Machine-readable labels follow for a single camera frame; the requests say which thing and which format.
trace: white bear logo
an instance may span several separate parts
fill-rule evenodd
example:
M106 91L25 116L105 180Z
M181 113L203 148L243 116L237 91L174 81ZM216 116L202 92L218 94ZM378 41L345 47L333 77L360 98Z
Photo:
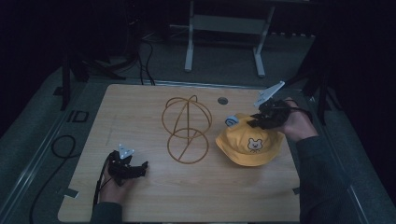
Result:
M253 138L249 138L247 147L250 149L250 152L257 153L262 149L262 140L258 139L255 141Z

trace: wooden tabletop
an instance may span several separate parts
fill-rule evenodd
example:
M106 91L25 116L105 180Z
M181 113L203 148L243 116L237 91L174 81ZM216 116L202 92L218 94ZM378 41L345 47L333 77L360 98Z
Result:
M232 162L216 145L226 128L224 120L236 113L254 114L258 90L170 86L110 85L92 125L78 161L70 189L76 199L64 197L58 218L64 222L89 221L96 181L106 156L119 144L135 150L132 166L148 161L145 177L134 180L134 188L123 207L123 220L131 222L258 222L298 221L299 177L286 139L277 157L258 167ZM190 98L208 108L212 123L205 133L207 154L194 164L173 159L167 143L182 109L165 104L173 97ZM225 97L227 105L219 104ZM187 125L186 111L178 128ZM204 131L203 111L190 106L189 126ZM172 137L170 150L185 147L186 139ZM206 149L203 136L193 139L183 160L194 161Z

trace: human hand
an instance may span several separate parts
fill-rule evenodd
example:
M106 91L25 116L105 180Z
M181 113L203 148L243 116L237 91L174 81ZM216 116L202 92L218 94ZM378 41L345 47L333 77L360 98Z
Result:
M123 204L128 193L131 191L134 181L132 179L124 180L123 184L119 186L108 173L108 165L104 172L105 180L100 190L100 203L119 203Z
M291 98L287 98L285 102L291 107L298 107ZM291 110L288 120L282 126L273 130L285 134L294 142L308 137L318 136L318 132L309 117L300 110Z

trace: dark sleeve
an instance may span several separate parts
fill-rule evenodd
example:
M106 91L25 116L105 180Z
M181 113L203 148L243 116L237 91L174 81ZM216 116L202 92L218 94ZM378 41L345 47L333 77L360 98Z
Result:
M118 203L99 203L93 208L91 224L122 223L122 206Z
M347 189L349 178L322 137L297 142L300 160L300 222L360 223Z

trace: yellow bucket hat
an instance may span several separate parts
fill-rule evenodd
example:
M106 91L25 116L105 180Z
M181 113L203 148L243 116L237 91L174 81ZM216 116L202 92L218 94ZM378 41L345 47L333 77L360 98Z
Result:
M284 134L250 127L247 124L253 119L250 115L236 114L235 117L239 122L216 138L219 148L239 165L259 166L271 161L280 151Z

